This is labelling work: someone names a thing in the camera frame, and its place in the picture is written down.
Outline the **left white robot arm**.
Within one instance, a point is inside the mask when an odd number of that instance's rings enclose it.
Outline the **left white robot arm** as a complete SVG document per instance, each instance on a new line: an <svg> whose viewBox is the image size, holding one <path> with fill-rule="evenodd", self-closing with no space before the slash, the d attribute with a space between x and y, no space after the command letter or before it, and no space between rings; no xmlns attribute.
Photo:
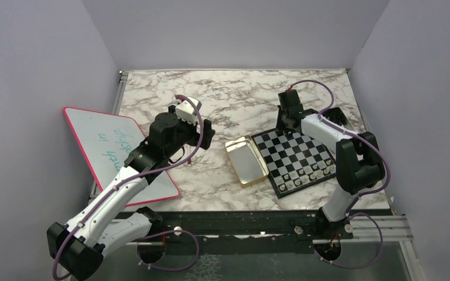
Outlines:
<svg viewBox="0 0 450 281"><path fill-rule="evenodd" d="M85 209L65 224L54 222L46 231L49 254L53 258L54 280L70 276L86 280L100 267L111 250L144 237L156 239L161 232L157 214L144 207L126 220L111 221L139 192L162 172L184 164L171 157L185 145L207 150L216 131L212 122L200 114L186 118L182 113L164 112L155 117L149 134L132 151L112 182Z"/></svg>

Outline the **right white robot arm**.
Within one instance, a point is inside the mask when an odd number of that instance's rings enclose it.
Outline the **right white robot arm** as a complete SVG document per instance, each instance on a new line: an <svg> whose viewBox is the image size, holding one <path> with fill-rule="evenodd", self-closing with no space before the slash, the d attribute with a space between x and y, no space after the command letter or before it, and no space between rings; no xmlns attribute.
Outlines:
<svg viewBox="0 0 450 281"><path fill-rule="evenodd" d="M347 219L362 190L374 187L385 176L376 137L370 132L348 130L326 119L320 112L304 109L297 90L281 92L278 98L278 129L309 136L335 153L339 185L329 201L317 211L314 224L320 237L329 238Z"/></svg>

